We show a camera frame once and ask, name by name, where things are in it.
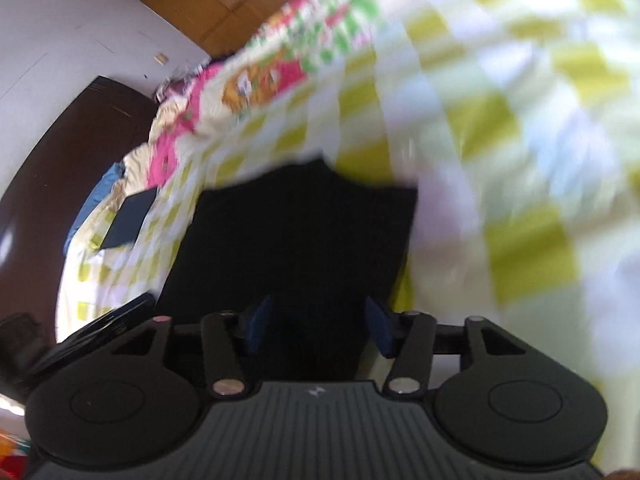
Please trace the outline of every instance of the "bedsheet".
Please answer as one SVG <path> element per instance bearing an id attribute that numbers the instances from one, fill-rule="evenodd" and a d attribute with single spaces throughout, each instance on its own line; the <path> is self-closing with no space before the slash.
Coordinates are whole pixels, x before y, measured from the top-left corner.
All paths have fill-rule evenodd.
<path id="1" fill-rule="evenodd" d="M 596 464 L 640 466 L 640 0 L 367 1 L 365 39 L 331 59 L 301 46 L 312 70 L 285 90 L 269 94 L 271 60 L 297 36 L 269 23 L 198 80 L 186 131 L 160 133 L 174 168 L 135 245 L 97 251 L 117 189 L 72 241 L 58 338 L 161 290 L 202 189 L 321 153 L 358 181 L 418 184 L 396 310 L 487 316 L 579 373 L 609 408 Z"/>

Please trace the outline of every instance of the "metal screw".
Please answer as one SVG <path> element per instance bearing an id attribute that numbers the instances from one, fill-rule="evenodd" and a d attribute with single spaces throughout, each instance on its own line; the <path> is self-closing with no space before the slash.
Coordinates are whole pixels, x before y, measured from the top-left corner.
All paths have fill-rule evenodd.
<path id="1" fill-rule="evenodd" d="M 396 394 L 414 394 L 422 385 L 411 377 L 396 377 L 389 383 L 389 389 Z"/>
<path id="2" fill-rule="evenodd" d="M 244 383 L 238 379 L 220 379 L 213 383 L 213 391 L 222 396 L 234 396 L 244 392 Z"/>

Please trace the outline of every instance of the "circular cover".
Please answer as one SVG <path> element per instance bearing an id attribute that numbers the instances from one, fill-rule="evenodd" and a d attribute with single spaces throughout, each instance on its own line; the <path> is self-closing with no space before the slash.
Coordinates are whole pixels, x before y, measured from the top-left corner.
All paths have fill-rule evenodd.
<path id="1" fill-rule="evenodd" d="M 52 460 L 80 468 L 144 462 L 191 429 L 193 387 L 142 356 L 88 359 L 42 383 L 29 397 L 26 424 Z"/>
<path id="2" fill-rule="evenodd" d="M 591 385 L 553 362 L 488 361 L 453 376 L 436 393 L 436 420 L 454 441 L 511 468 L 588 459 L 607 421 Z"/>

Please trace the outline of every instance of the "ribbed surface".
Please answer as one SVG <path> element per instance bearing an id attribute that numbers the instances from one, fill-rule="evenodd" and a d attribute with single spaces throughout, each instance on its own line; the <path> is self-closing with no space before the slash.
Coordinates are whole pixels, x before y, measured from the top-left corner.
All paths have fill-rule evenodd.
<path id="1" fill-rule="evenodd" d="M 180 449 L 125 471 L 87 473 L 47 464 L 34 480 L 590 480 L 561 472 L 500 471 L 442 439 L 416 404 L 380 397 L 370 383 L 265 384 L 251 399 L 210 410 Z"/>

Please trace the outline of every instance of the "logo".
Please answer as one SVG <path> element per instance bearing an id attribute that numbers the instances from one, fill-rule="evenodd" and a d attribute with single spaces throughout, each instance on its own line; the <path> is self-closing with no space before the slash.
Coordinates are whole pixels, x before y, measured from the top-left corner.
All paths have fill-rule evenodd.
<path id="1" fill-rule="evenodd" d="M 306 391 L 309 395 L 313 395 L 316 399 L 319 399 L 322 394 L 326 392 L 326 390 L 322 386 L 316 386 L 311 390 Z"/>

